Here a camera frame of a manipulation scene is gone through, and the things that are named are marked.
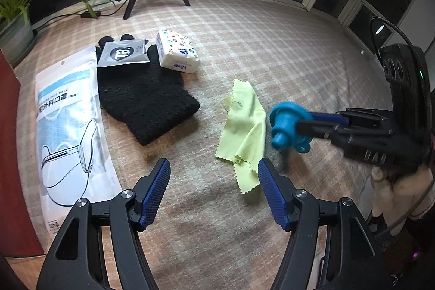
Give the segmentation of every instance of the red wall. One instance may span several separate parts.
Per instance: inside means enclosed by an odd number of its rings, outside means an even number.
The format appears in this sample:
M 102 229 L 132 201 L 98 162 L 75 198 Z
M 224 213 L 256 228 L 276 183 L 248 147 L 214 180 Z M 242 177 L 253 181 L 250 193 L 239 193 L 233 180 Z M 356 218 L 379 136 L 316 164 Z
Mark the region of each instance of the red wall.
M 0 253 L 6 257 L 44 254 L 27 212 L 17 162 L 20 82 L 0 51 Z

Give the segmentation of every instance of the mask illustration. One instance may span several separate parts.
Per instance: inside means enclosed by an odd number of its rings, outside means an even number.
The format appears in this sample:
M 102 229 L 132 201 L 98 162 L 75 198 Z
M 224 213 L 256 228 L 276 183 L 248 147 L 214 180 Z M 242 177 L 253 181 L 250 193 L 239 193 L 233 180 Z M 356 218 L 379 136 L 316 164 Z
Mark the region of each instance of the mask illustration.
M 51 153 L 42 147 L 42 183 L 50 199 L 62 207 L 71 207 L 88 187 L 92 171 L 92 138 L 97 130 L 94 120 L 89 121 L 80 144 Z

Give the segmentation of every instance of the yellow cloth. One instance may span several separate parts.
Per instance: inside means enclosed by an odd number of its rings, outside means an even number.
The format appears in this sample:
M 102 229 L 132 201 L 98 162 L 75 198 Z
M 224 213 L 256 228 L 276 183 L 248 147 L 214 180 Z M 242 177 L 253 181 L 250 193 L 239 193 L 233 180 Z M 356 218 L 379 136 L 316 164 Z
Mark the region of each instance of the yellow cloth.
M 260 184 L 257 168 L 265 153 L 266 112 L 251 84 L 237 79 L 232 96 L 225 98 L 223 104 L 228 118 L 215 156 L 233 162 L 244 194 Z

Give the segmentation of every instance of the blue plastic part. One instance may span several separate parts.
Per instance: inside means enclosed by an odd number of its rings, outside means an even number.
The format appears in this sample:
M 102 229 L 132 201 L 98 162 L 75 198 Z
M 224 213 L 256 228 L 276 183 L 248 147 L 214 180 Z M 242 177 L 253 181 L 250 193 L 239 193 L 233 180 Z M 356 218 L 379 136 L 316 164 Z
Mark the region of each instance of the blue plastic part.
M 139 223 L 144 229 L 154 222 L 169 179 L 170 164 L 169 161 L 165 161 L 142 202 L 142 214 Z
M 313 116 L 295 102 L 282 102 L 271 111 L 269 120 L 272 126 L 272 146 L 282 151 L 295 148 L 297 152 L 310 151 L 313 137 L 300 136 L 296 133 L 296 124 L 301 120 L 312 121 Z
M 339 124 L 340 126 L 347 127 L 349 125 L 349 120 L 342 115 L 334 113 L 318 113 L 310 112 L 313 116 L 314 121 L 332 122 Z
M 263 160 L 260 160 L 258 163 L 258 179 L 262 185 L 263 193 L 266 196 L 275 222 L 280 225 L 283 230 L 287 230 L 290 227 L 290 220 L 287 215 L 287 204 Z

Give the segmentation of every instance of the microfiber cloth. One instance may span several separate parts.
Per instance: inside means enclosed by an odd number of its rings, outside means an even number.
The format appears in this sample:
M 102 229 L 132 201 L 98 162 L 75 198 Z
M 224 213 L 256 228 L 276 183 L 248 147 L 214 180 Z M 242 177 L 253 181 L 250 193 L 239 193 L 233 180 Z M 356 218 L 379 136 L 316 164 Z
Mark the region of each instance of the microfiber cloth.
M 257 169 L 265 153 L 266 112 L 251 84 L 240 80 L 234 80 L 232 95 L 223 104 L 228 118 L 215 156 L 233 163 L 244 194 L 260 184 Z
M 121 41 L 134 39 L 123 35 Z M 106 42 L 96 48 L 97 60 Z M 160 67 L 156 45 L 148 49 L 149 63 L 97 68 L 101 106 L 114 119 L 124 122 L 141 145 L 171 130 L 199 110 L 199 102 L 183 88 L 178 71 Z

